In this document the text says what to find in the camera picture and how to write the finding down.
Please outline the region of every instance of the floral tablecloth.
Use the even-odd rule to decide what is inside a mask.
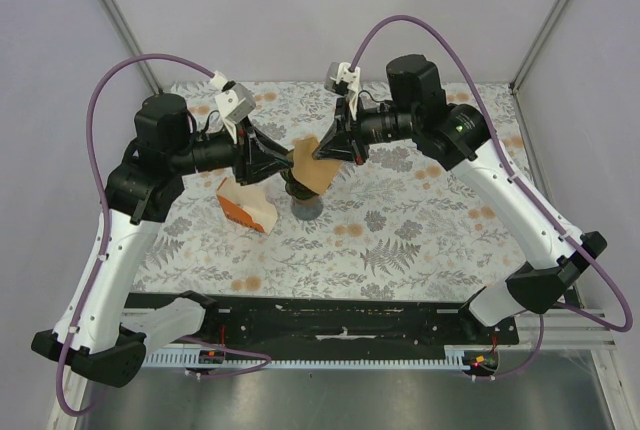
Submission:
[[[319,83],[248,83],[254,124],[284,146],[321,138],[333,95]],[[365,88],[386,97],[383,83]],[[445,86],[450,101],[474,104],[468,87]],[[528,164],[505,85],[480,85],[509,153]],[[200,125],[215,109],[205,82],[176,84]],[[278,209],[268,236],[227,220],[215,189],[231,170],[185,177],[186,190],[139,269],[133,290],[279,297],[465,300],[513,272],[524,256],[491,208],[415,150],[412,142],[372,146],[362,167],[344,165],[314,221],[297,220],[279,176],[262,182]]]

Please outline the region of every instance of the floral pattern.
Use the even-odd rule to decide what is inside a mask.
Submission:
[[[256,126],[286,147],[321,138],[333,117],[333,95],[318,83],[249,83]],[[365,85],[388,98],[383,83]],[[448,99],[474,104],[462,84]],[[514,105],[505,85],[480,85],[504,144],[529,173]],[[200,127],[215,110],[206,82],[176,84]],[[220,128],[216,114],[210,129]],[[276,205],[271,235],[227,220],[215,189],[230,169],[184,178],[133,290],[278,297],[465,300],[524,261],[515,240],[475,193],[421,155],[410,141],[372,146],[362,167],[343,165],[316,220],[297,220],[284,181],[262,182]]]

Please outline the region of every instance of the floor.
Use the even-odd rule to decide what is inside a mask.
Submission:
[[[318,83],[250,83],[252,120],[285,146],[322,137],[335,98]],[[386,97],[386,84],[365,88]],[[445,86],[452,102],[474,104],[468,87]],[[506,85],[480,85],[501,139],[528,172]],[[215,108],[205,82],[177,84],[200,125]],[[134,283],[135,291],[465,300],[519,267],[523,255],[493,211],[465,185],[422,156],[410,141],[371,147],[370,160],[344,165],[312,222],[297,220],[277,176],[261,185],[279,219],[269,236],[225,219],[215,189],[231,171],[185,178]]]
[[[500,365],[525,355],[503,351]],[[523,375],[477,383],[450,371],[266,370],[197,382],[178,369],[143,369],[76,428],[613,429],[595,375],[589,352],[542,353]]]

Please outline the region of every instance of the white wall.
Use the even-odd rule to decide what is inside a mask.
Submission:
[[[31,339],[71,299],[97,228],[86,105],[127,55],[97,0],[0,0],[0,15],[0,427],[36,430],[52,408],[55,364],[31,352]],[[130,70],[100,103],[105,171],[146,93]]]
[[[558,208],[609,241],[601,260],[636,326],[616,341],[640,396],[640,0],[574,0],[526,80],[520,100]],[[622,322],[590,271],[588,300]]]
[[[331,61],[351,60],[384,17],[426,19],[451,41],[479,81],[515,74],[554,0],[117,0],[144,51],[177,53],[239,80],[322,80]],[[365,54],[368,78],[384,78],[406,53],[434,59],[445,81],[461,81],[421,29],[399,23]],[[163,83],[193,78],[166,68]]]

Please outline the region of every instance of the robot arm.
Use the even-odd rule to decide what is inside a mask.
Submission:
[[[59,360],[68,332],[73,340],[66,363],[96,382],[121,387],[138,372],[146,354],[184,335],[209,331],[216,302],[186,292],[171,304],[143,316],[121,321],[133,278],[173,202],[182,194],[182,176],[231,167],[242,184],[257,183],[291,167],[288,150],[270,140],[248,119],[255,108],[242,85],[220,81],[224,128],[211,134],[190,130],[185,100],[173,94],[144,101],[135,116],[136,139],[122,163],[109,175],[106,195],[111,233],[104,256],[98,255],[98,233],[73,299],[52,330],[39,332],[32,349]],[[80,321],[70,328],[96,259],[102,266],[82,308]]]
[[[334,68],[348,68],[347,65]],[[314,158],[333,158],[362,165],[369,145],[412,139],[423,155],[471,187],[511,231],[527,262],[503,281],[476,293],[463,306],[483,326],[493,326],[523,310],[543,314],[588,267],[565,238],[582,240],[594,258],[606,247],[597,232],[583,234],[571,225],[520,173],[522,181],[558,215],[567,235],[558,235],[541,211],[515,185],[503,168],[482,114],[470,105],[446,103],[438,70],[421,55],[397,58],[387,65],[392,100],[364,108],[357,99],[339,98],[332,127],[314,152]],[[353,82],[341,76],[328,79],[327,89],[347,95]],[[515,164],[512,167],[519,172]]]

